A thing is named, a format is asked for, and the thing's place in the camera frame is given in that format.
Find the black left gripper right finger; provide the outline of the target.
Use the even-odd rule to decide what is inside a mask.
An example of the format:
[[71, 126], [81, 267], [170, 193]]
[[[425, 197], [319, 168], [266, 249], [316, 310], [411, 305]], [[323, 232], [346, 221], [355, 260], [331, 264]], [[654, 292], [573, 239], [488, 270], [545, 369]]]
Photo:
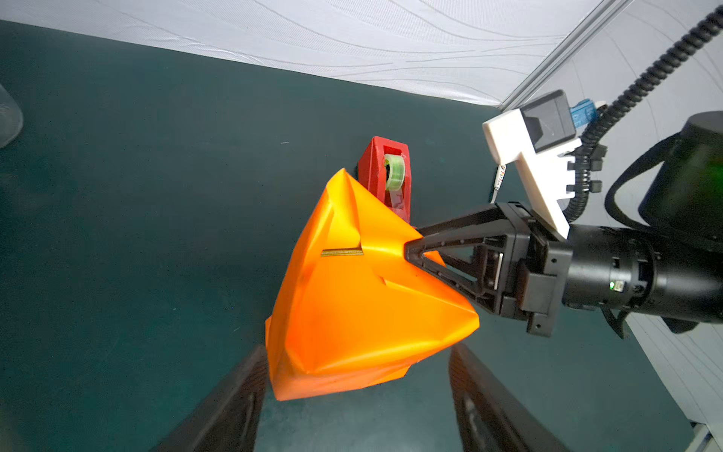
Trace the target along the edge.
[[459, 436], [465, 451], [566, 451], [465, 344], [448, 363]]

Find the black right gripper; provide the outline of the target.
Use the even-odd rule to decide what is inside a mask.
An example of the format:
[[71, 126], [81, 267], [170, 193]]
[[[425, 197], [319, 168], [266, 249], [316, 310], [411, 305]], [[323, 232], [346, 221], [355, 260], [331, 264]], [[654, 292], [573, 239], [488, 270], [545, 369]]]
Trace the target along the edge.
[[[421, 237], [404, 246], [408, 262], [489, 313], [525, 321], [529, 334], [553, 334], [572, 245], [541, 214], [523, 203], [497, 203], [417, 232]], [[488, 253], [438, 252], [483, 240]]]

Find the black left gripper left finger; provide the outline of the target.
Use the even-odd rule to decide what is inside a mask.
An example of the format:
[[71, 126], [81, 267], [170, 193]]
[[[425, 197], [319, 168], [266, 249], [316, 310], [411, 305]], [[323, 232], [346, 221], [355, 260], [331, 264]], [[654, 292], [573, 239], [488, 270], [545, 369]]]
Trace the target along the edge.
[[254, 450], [267, 381], [267, 351], [257, 346], [153, 450]]

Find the orange wrapping paper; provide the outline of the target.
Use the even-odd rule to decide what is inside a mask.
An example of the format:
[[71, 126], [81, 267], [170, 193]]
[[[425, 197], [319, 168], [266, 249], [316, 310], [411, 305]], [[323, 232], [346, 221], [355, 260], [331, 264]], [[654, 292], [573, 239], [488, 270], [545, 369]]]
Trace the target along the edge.
[[400, 379], [478, 329], [463, 295], [406, 260], [418, 238], [347, 171], [329, 179], [265, 323], [276, 399]]

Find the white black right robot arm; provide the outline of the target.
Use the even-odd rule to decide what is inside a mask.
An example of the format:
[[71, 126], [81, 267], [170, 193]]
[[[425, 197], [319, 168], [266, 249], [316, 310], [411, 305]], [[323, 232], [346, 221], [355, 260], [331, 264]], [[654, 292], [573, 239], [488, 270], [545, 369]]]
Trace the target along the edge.
[[687, 333], [722, 320], [722, 115], [691, 116], [606, 190], [612, 227], [579, 223], [603, 137], [689, 58], [717, 37], [715, 9], [614, 102], [594, 107], [583, 131], [556, 90], [483, 126], [493, 159], [514, 165], [528, 204], [494, 203], [421, 229], [404, 258], [489, 313], [550, 336], [563, 307], [601, 312], [617, 334], [630, 314]]

